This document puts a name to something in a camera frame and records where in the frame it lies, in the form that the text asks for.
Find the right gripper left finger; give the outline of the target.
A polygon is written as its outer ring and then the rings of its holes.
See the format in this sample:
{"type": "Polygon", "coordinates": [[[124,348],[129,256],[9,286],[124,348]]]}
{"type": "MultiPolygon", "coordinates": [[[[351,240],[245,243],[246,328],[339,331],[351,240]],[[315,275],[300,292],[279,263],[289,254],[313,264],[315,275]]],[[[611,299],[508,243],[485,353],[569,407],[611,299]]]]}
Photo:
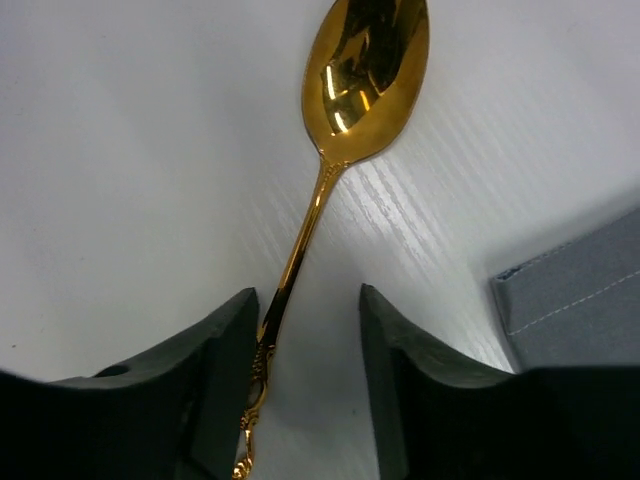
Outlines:
{"type": "Polygon", "coordinates": [[[5,479],[228,479],[259,314],[238,292],[206,318],[91,377],[1,375],[5,479]]]}

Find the gold spoon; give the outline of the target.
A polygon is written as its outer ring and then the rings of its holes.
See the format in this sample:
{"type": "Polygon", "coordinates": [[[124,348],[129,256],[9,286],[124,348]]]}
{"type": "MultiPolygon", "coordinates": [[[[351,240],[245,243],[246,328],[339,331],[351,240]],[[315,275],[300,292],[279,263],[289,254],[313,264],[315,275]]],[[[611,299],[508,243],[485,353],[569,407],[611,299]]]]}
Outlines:
{"type": "Polygon", "coordinates": [[[255,429],[282,322],[321,214],[347,169],[388,148],[405,128],[424,81],[429,44],[425,0],[336,1],[315,36],[301,109],[319,170],[296,242],[257,330],[234,479],[249,478],[255,465],[255,429]]]}

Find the striped cloth placemat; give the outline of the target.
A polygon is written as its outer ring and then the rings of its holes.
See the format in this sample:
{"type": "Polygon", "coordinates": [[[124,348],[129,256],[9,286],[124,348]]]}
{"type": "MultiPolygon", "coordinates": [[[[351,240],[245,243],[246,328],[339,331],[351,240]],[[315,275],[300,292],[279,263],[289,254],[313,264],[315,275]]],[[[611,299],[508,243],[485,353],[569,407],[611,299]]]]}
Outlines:
{"type": "Polygon", "coordinates": [[[639,212],[496,275],[518,368],[639,362],[639,212]]]}

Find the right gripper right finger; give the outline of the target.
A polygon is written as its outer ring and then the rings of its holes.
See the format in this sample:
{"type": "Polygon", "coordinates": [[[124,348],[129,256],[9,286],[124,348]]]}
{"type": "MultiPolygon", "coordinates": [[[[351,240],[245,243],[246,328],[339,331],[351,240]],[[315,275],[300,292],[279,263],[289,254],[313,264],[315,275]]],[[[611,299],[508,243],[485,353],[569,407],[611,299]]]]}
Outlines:
{"type": "Polygon", "coordinates": [[[383,479],[635,479],[639,370],[508,373],[422,330],[375,287],[361,348],[383,479]]]}

